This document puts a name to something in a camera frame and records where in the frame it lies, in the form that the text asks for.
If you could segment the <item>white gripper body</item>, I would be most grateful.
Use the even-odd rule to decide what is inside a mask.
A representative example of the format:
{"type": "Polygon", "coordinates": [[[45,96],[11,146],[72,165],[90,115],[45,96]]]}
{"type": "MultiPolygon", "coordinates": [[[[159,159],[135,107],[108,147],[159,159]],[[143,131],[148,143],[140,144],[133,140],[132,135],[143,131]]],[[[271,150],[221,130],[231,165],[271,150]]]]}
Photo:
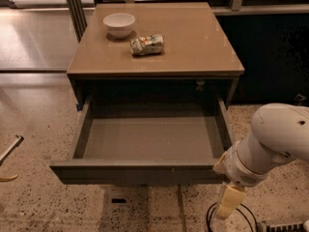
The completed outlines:
{"type": "Polygon", "coordinates": [[[237,141],[226,151],[223,160],[224,173],[232,183],[252,188],[260,184],[267,174],[254,173],[241,162],[238,152],[239,144],[240,142],[237,141]]]}

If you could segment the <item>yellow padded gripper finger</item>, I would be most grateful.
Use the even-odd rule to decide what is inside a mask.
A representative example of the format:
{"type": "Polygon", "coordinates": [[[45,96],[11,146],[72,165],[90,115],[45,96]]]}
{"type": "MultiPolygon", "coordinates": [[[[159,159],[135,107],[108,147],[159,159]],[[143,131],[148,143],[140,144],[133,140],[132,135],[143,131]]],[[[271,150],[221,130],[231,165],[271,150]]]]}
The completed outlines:
{"type": "Polygon", "coordinates": [[[223,183],[215,205],[215,216],[219,219],[228,218],[246,196],[247,192],[243,186],[223,183]]]}
{"type": "Polygon", "coordinates": [[[218,160],[218,162],[213,166],[212,170],[216,174],[225,174],[224,162],[225,162],[226,157],[227,157],[227,152],[224,152],[222,156],[220,157],[220,159],[218,160]]]}

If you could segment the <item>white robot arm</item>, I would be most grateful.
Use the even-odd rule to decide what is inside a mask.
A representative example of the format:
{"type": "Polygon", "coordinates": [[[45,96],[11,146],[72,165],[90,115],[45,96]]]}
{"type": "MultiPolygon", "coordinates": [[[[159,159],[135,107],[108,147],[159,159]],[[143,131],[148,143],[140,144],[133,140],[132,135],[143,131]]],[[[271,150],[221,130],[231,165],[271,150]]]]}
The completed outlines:
{"type": "Polygon", "coordinates": [[[229,217],[270,170],[294,160],[309,161],[309,108],[269,103],[258,108],[251,131],[223,153],[213,167],[230,180],[222,185],[215,215],[229,217]]]}

